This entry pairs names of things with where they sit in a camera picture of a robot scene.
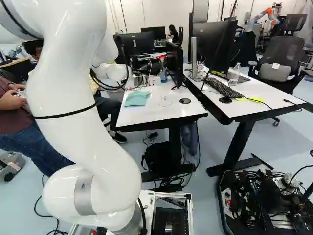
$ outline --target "chair wheel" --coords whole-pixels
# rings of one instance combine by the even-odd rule
[[[274,127],[277,127],[279,125],[279,122],[278,121],[275,121],[274,123],[273,123],[273,126]]]

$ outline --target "white label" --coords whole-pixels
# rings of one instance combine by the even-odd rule
[[[273,63],[272,69],[278,69],[279,68],[279,64],[278,63]]]

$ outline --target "paper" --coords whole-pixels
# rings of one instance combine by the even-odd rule
[[[246,99],[246,98],[235,98],[236,101],[253,101],[253,102],[256,102],[256,103],[260,103],[260,102],[263,102],[264,99],[263,98],[259,98],[259,97],[255,97],[255,96],[251,96],[249,97],[249,99]]]
[[[278,69],[279,68],[279,64],[278,63],[273,63],[272,69]]]

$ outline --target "white desk surface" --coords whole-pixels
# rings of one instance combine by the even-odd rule
[[[161,83],[160,76],[150,76],[150,79],[155,80],[155,85],[140,89],[151,93],[145,106],[125,107],[127,96],[132,92],[125,91],[116,127],[207,114],[202,104],[187,88],[171,90],[174,82],[170,78],[167,83]],[[134,87],[134,79],[128,79],[125,87]],[[190,99],[191,103],[181,104],[179,100],[182,98]]]
[[[187,65],[184,64],[184,69],[191,69],[192,65]],[[204,67],[203,69],[205,72],[203,72],[201,75],[206,75],[208,68]],[[191,72],[185,71],[184,70],[184,75],[199,89],[201,89],[203,82],[195,82],[193,79],[189,78],[188,76],[190,75],[191,77]],[[248,77],[251,79],[251,81],[244,82],[241,84],[237,84],[236,86],[232,86],[231,88],[234,89],[235,91],[238,91],[239,93],[243,94],[245,97],[250,98],[252,96],[258,97],[258,98],[263,98],[264,103],[266,103],[268,106],[270,106],[272,109],[279,109],[279,108],[284,108],[288,106],[293,106],[291,103],[284,102],[283,99],[287,99],[295,104],[303,104],[306,103],[305,101],[298,99],[297,97],[294,97],[290,94],[287,94],[279,89],[276,89],[270,85],[267,85],[263,82],[260,82],[252,77],[249,77],[244,74],[240,74],[241,76]],[[228,86],[227,81],[217,77],[213,76],[225,85]],[[266,105],[262,103],[256,103],[253,101],[236,101],[233,99],[233,102],[230,104],[223,104],[219,101],[223,95],[221,94],[216,94],[214,92],[209,92],[209,91],[214,91],[217,92],[214,88],[204,85],[203,87],[203,93],[212,101],[214,104],[222,110],[229,118],[233,117],[238,117],[238,116],[243,116],[243,115],[248,115],[248,114],[253,114],[253,113],[259,113],[263,111],[268,111],[270,110]]]

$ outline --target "desk foot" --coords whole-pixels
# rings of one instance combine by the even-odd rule
[[[253,157],[253,158],[248,158],[248,159],[237,161],[233,169],[229,169],[225,167],[224,165],[216,165],[216,166],[208,168],[206,170],[206,173],[208,174],[208,176],[214,177],[214,176],[222,175],[226,170],[234,170],[234,171],[243,170],[243,169],[247,169],[247,168],[261,165],[261,164],[262,164],[261,160]]]
[[[151,181],[160,181],[164,178],[173,177],[173,176],[179,176],[182,174],[192,173],[196,169],[195,165],[193,164],[184,164],[180,165],[179,168],[176,171],[173,171],[171,175],[167,176],[160,176],[158,174],[152,173],[152,172],[143,172],[141,173],[141,180],[143,183],[145,182],[151,182]]]

